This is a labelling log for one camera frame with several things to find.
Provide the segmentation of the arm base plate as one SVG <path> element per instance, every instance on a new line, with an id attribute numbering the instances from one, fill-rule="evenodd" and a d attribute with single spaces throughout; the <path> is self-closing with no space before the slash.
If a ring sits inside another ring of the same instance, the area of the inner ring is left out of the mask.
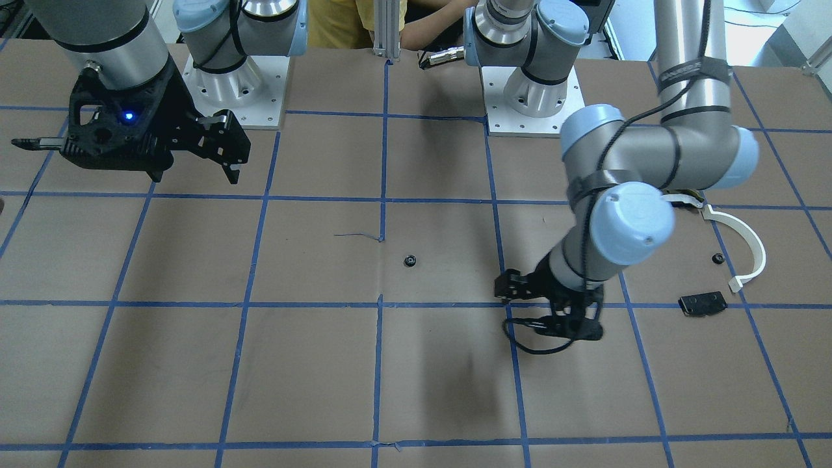
<path id="1" fill-rule="evenodd" d="M 574 68 L 556 85 L 533 82 L 517 66 L 483 66 L 480 74 L 491 136 L 559 138 L 585 106 Z"/>
<path id="2" fill-rule="evenodd" d="M 253 56 L 237 70 L 211 74 L 194 68 L 189 57 L 183 78 L 196 109 L 203 115 L 228 109 L 244 129 L 278 130 L 289 65 L 290 57 Z"/>

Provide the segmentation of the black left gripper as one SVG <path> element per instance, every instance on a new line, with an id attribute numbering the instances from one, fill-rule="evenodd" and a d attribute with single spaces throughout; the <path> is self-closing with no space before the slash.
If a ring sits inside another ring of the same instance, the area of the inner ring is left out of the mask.
<path id="1" fill-rule="evenodd" d="M 549 300 L 551 314 L 538 319 L 511 318 L 502 323 L 502 331 L 511 343 L 516 341 L 509 333 L 509 324 L 532 328 L 544 337 L 565 338 L 568 341 L 599 341 L 603 337 L 600 323 L 603 310 L 604 287 L 594 290 L 571 290 L 562 285 L 552 273 L 547 254 L 536 269 L 528 275 L 509 268 L 494 281 L 494 296 L 504 304 L 511 300 L 529 300 L 545 297 Z"/>

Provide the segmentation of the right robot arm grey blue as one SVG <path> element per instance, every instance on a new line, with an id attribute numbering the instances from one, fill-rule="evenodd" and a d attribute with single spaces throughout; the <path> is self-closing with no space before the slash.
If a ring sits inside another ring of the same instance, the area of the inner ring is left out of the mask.
<path id="1" fill-rule="evenodd" d="M 240 179 L 252 143 L 244 110 L 279 101 L 258 57 L 297 57 L 308 46 L 306 1 L 175 1 L 191 69 L 181 73 L 143 1 L 29 1 L 34 18 L 78 75 L 63 137 L 15 138 L 58 151 L 78 168 L 144 172 L 158 183 L 187 151 Z"/>

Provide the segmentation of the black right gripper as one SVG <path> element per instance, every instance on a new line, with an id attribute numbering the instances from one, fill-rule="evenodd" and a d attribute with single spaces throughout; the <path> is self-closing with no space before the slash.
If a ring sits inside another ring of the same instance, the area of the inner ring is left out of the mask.
<path id="1" fill-rule="evenodd" d="M 196 109 L 169 58 L 149 82 L 127 90 L 107 89 L 101 66 L 81 69 L 60 154 L 80 168 L 145 172 L 158 183 L 174 163 L 173 151 L 189 151 L 218 164 L 235 184 L 250 148 L 231 110 L 204 116 Z"/>

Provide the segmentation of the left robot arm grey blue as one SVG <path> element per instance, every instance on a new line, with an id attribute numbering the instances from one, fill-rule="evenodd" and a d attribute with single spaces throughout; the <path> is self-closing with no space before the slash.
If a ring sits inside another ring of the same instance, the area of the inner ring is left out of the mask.
<path id="1" fill-rule="evenodd" d="M 651 110 L 624 119 L 609 104 L 576 110 L 560 129 L 567 198 L 575 225 L 534 272 L 509 269 L 494 293 L 504 303 L 544 297 L 549 316 L 508 318 L 544 337 L 597 341 L 604 284 L 650 257 L 675 225 L 666 189 L 731 189 L 757 169 L 760 146 L 731 116 L 722 1 L 656 1 L 657 94 Z M 555 107 L 588 38 L 589 19 L 571 1 L 481 1 L 464 15 L 471 66 L 517 66 L 510 95 L 518 112 L 535 92 Z"/>

